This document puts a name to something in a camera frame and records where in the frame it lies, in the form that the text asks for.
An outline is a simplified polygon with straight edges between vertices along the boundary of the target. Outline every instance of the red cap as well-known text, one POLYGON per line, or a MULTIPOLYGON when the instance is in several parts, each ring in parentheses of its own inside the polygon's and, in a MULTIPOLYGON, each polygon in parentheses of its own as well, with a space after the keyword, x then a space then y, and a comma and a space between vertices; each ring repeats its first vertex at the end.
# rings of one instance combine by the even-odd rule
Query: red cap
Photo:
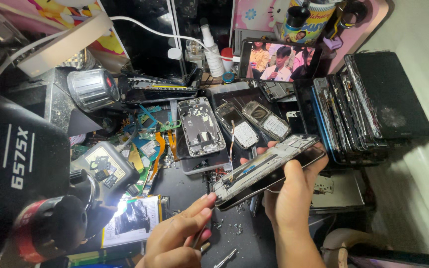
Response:
POLYGON ((233 58, 233 49, 232 48, 223 48, 221 51, 221 56, 227 58, 233 58))

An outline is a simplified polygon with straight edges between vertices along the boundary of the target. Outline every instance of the perfume bottle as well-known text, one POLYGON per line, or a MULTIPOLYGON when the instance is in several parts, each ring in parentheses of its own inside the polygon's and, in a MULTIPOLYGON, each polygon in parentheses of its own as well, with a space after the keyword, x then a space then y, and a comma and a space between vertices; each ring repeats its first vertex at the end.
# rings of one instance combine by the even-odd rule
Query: perfume bottle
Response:
POLYGON ((186 40, 185 59, 198 64, 198 68, 205 71, 205 51, 198 42, 186 40))

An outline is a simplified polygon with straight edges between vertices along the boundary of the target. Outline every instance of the white wall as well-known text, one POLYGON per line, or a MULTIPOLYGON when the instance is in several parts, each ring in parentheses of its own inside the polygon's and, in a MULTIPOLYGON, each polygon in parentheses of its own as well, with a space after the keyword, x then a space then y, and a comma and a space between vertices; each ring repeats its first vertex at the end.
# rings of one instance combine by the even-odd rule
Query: white wall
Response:
MULTIPOLYGON (((359 51, 396 52, 429 120, 429 0, 393 0, 391 17, 359 51)), ((397 250, 429 253, 429 144, 367 174, 377 197, 372 229, 397 250)))

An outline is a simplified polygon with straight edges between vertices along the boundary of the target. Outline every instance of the video on phone screen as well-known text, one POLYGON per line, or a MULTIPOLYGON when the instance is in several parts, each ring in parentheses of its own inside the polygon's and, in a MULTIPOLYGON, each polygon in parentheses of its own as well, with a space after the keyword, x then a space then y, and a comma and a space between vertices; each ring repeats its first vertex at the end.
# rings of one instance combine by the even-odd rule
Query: video on phone screen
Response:
POLYGON ((254 42, 246 78, 293 82, 305 78, 315 48, 254 42))

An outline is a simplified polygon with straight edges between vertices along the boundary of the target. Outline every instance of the spray bottle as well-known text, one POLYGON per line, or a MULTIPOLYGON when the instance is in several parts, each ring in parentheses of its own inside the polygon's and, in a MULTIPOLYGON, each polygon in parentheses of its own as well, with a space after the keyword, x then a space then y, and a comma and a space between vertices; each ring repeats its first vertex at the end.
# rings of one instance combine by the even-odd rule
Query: spray bottle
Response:
POLYGON ((223 62, 219 57, 218 45, 215 44, 209 25, 205 24, 201 26, 201 32, 203 33, 203 43, 205 43, 207 48, 214 52, 205 51, 206 61, 210 67, 211 76, 220 77, 224 74, 223 62))

